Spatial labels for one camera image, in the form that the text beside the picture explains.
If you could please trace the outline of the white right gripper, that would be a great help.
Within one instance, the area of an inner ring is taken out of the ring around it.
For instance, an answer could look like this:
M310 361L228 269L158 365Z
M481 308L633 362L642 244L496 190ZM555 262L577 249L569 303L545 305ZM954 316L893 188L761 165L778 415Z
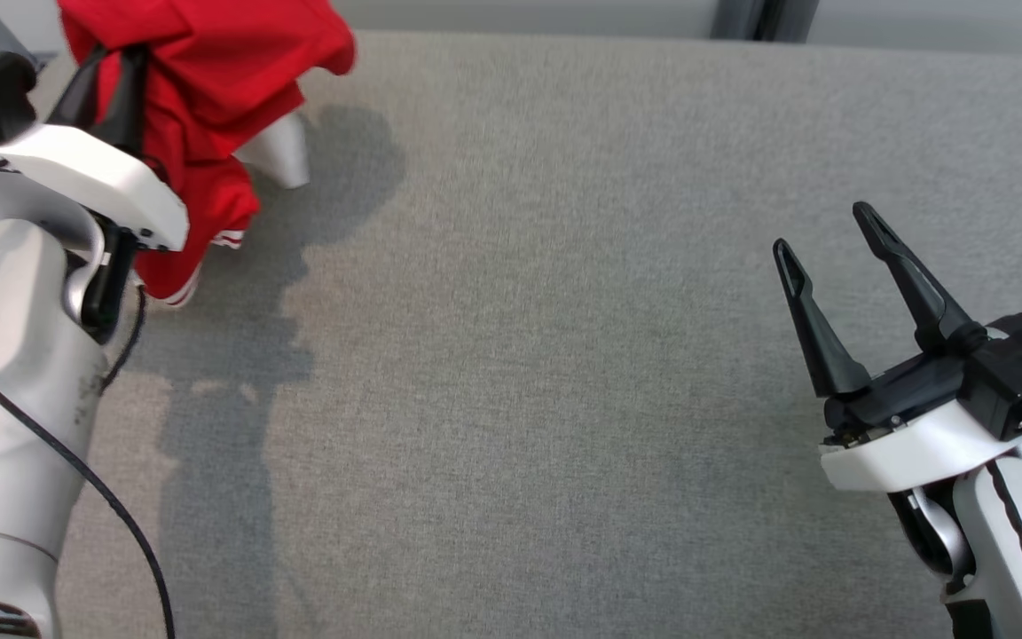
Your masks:
M869 250L891 271L923 352L971 352L985 328L971 319L872 206L853 215ZM901 493L961 476L1022 446L990 433L957 399L963 364L919 355L872 379L812 298L812 280L787 240L772 244L780 286L830 433L821 468L841 491Z

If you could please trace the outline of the red shirt with white panel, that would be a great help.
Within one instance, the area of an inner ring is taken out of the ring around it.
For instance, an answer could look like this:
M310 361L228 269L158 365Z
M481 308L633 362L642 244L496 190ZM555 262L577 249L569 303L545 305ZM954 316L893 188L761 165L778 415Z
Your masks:
M170 306L193 296L204 255L238 248L260 202L236 154L303 105L299 78L345 75L357 41L329 0L57 0L69 52L106 49L97 106L121 75L119 52L149 52L145 157L162 170L188 214L181 252L146 252L135 271L146 294Z

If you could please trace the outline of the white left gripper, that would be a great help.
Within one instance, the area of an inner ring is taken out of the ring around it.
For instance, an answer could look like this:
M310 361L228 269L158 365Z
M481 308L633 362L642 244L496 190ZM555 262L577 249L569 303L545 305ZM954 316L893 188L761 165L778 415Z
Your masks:
M106 48L93 48L69 77L50 124L34 124L0 143L0 161L120 226L149 231L150 248L182 250L188 235L187 207L146 163L134 158L142 156L145 142L149 50L144 44L119 51L117 85L98 122L100 140L68 127L92 126L97 120L98 73L106 56Z

